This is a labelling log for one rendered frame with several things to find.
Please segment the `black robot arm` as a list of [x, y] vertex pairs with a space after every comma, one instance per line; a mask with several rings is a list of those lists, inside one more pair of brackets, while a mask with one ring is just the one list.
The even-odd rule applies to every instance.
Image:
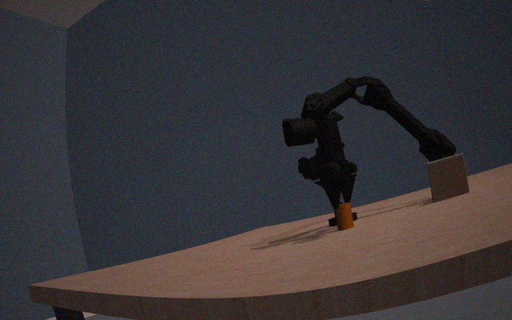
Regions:
[[[356, 94], [356, 88], [367, 85], [363, 97]], [[286, 144], [291, 146], [312, 144], [328, 139], [340, 138], [337, 122], [343, 116], [336, 111], [330, 112], [349, 98], [354, 98], [360, 104], [372, 106], [376, 110], [388, 113], [396, 122], [406, 129], [420, 144], [419, 151], [430, 161], [436, 161], [453, 156], [456, 147], [446, 136], [436, 129], [424, 126], [406, 108], [401, 106], [392, 96], [384, 83], [372, 77], [350, 77], [325, 93], [313, 93], [306, 96], [301, 118], [283, 119], [282, 127]], [[302, 157], [298, 160], [298, 172], [304, 178], [310, 179], [312, 167], [324, 165], [320, 151], [316, 155]]]

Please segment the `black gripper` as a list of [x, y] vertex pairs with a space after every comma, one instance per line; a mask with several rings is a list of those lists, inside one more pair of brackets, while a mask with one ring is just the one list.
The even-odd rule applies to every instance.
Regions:
[[322, 141], [318, 143], [318, 146], [317, 151], [320, 151], [324, 165], [312, 167], [309, 172], [311, 180], [320, 179], [315, 184], [324, 188], [333, 209], [338, 209], [341, 194], [345, 203], [351, 202], [357, 175], [352, 175], [352, 173], [357, 172], [357, 166], [353, 162], [345, 160], [343, 151], [345, 143], [341, 142], [340, 138]]

